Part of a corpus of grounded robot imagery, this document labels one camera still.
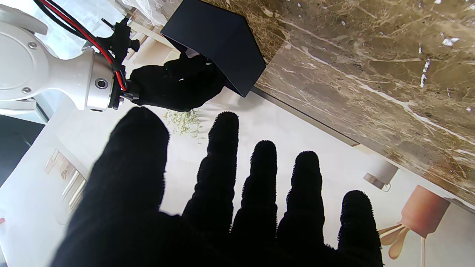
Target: black wire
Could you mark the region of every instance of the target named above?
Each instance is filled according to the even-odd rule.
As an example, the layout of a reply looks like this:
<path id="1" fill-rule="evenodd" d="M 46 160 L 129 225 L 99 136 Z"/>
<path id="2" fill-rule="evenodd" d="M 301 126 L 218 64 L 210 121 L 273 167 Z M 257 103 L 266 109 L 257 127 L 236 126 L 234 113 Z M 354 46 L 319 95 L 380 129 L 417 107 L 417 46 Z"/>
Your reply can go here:
<path id="1" fill-rule="evenodd" d="M 86 38 L 84 37 L 84 35 L 82 35 L 82 33 L 78 32 L 77 30 L 72 28 L 72 25 L 70 25 L 69 23 L 68 23 L 68 25 L 70 27 L 68 25 L 64 24 L 62 21 L 60 21 L 59 18 L 57 18 L 53 13 L 51 13 L 51 11 L 42 2 L 40 2 L 39 0 L 33 0 L 33 1 L 39 7 L 39 9 L 41 9 L 52 21 L 57 23 L 59 26 L 61 26 L 63 29 L 67 30 L 68 32 L 76 35 L 77 37 L 79 37 L 81 39 L 86 40 Z"/>
<path id="2" fill-rule="evenodd" d="M 89 31 L 87 30 L 79 21 L 77 21 L 73 16 L 71 16 L 68 12 L 66 12 L 66 10 L 64 10 L 61 6 L 59 6 L 58 4 L 56 4 L 53 0 L 45 0 L 47 2 L 49 2 L 51 5 L 53 5 L 55 8 L 57 8 L 59 11 L 61 11 L 66 17 L 68 17 L 70 20 L 72 20 L 78 27 L 81 28 L 81 30 L 85 31 L 88 36 L 90 36 L 96 43 L 98 43 L 99 45 L 101 45 L 101 42 Z M 111 53 L 109 52 L 109 49 L 106 49 L 104 48 L 104 51 L 106 52 L 106 54 L 111 58 L 111 59 L 114 59 L 114 57 L 111 55 Z"/>
<path id="3" fill-rule="evenodd" d="M 77 21 L 73 16 L 71 16 L 68 12 L 66 12 L 66 10 L 64 10 L 61 6 L 59 6 L 58 4 L 56 4 L 53 0 L 45 0 L 47 2 L 49 2 L 52 6 L 54 6 L 55 8 L 57 8 L 59 11 L 61 11 L 66 17 L 68 17 L 70 20 L 72 20 L 79 28 L 81 28 L 81 30 L 83 30 L 88 36 L 90 36 L 96 43 L 98 43 L 99 45 L 101 45 L 101 42 L 89 31 L 87 30 L 79 21 Z M 115 61 L 115 58 L 112 56 L 112 54 L 109 52 L 109 49 L 107 48 L 104 48 L 102 47 L 103 50 L 106 52 L 107 56 L 113 61 L 113 64 L 111 64 L 112 66 L 112 69 L 114 71 L 118 71 L 121 78 L 122 78 L 122 81 L 124 82 L 124 85 L 125 85 L 125 81 L 126 81 L 126 78 L 125 78 L 125 75 L 123 73 L 123 71 L 121 70 L 121 68 L 118 66 L 117 62 Z"/>

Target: black fabric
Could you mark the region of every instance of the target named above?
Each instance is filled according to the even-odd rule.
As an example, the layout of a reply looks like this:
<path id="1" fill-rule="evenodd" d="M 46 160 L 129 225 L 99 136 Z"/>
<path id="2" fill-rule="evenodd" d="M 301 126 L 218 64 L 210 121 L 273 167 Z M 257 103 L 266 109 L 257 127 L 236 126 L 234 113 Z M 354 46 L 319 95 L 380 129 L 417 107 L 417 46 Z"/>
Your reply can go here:
<path id="1" fill-rule="evenodd" d="M 51 266 L 382 266 L 371 203 L 360 191 L 343 200 L 338 249 L 324 245 L 322 176 L 313 152 L 295 160 L 277 227 L 271 141 L 255 147 L 231 228 L 238 124 L 230 112 L 216 118 L 195 192 L 181 216 L 169 216 L 159 212 L 168 131 L 148 109 L 133 108 L 95 163 Z"/>
<path id="2" fill-rule="evenodd" d="M 151 105 L 185 112 L 202 106 L 223 89 L 227 79 L 203 56 L 168 61 L 164 66 L 143 66 L 130 75 L 139 88 L 137 105 Z"/>

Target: black box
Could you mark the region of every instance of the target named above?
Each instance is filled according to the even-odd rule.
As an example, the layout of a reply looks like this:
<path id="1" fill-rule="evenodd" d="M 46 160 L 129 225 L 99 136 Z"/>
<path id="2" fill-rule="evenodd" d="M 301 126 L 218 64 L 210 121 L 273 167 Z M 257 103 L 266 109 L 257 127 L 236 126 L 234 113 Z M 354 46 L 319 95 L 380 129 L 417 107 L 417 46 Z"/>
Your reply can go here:
<path id="1" fill-rule="evenodd" d="M 266 68 L 246 18 L 200 0 L 183 0 L 161 34 L 180 52 L 191 48 L 211 59 L 226 87 L 243 97 Z"/>

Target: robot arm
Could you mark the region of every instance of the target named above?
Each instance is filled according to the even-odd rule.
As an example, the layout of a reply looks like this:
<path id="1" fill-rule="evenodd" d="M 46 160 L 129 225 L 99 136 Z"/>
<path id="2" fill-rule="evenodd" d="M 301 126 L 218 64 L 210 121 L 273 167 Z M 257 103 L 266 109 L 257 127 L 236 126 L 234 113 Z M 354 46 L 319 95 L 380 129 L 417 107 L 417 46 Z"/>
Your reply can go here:
<path id="1" fill-rule="evenodd" d="M 101 39 L 112 48 L 116 58 L 123 55 L 120 63 L 132 44 L 134 50 L 139 48 L 137 42 L 130 41 L 126 22 L 127 19 L 117 23 L 110 38 Z M 93 48 L 86 48 L 83 54 L 70 60 L 58 59 L 35 36 L 35 33 L 46 34 L 47 29 L 35 17 L 0 4 L 0 110 L 18 111 L 21 109 L 18 106 L 27 103 L 20 100 L 50 89 L 64 92 L 79 110 L 117 109 L 123 99 L 107 60 Z"/>
<path id="2" fill-rule="evenodd" d="M 130 40 L 127 21 L 125 18 L 114 26 L 107 23 L 114 31 L 111 37 L 91 38 L 88 34 L 88 39 L 100 46 L 108 58 L 112 56 L 105 48 L 114 54 L 113 60 L 92 48 L 84 49 L 76 58 L 61 60 L 51 55 L 35 36 L 46 34 L 46 25 L 0 4 L 0 113 L 31 109 L 35 103 L 25 100 L 50 89 L 64 92 L 79 110 L 98 112 L 117 109 L 124 98 L 137 105 L 183 112 L 203 105 L 221 92 L 226 77 L 212 61 L 194 51 L 193 55 L 182 54 L 164 66 L 134 70 L 131 80 L 125 81 L 122 62 L 128 48 L 136 52 L 140 48 L 139 41 Z"/>

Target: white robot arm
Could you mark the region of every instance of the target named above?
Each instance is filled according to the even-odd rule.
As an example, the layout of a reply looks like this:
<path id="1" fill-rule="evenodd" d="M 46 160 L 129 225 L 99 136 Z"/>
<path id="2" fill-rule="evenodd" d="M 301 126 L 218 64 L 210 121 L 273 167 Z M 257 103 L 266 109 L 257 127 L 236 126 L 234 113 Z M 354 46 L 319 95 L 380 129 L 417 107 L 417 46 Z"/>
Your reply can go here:
<path id="1" fill-rule="evenodd" d="M 28 111 L 30 98 L 50 89 L 64 92 L 79 110 L 117 108 L 112 102 L 123 99 L 113 94 L 114 72 L 107 60 L 93 48 L 58 59 L 35 37 L 47 29 L 35 17 L 0 4 L 0 114 Z"/>

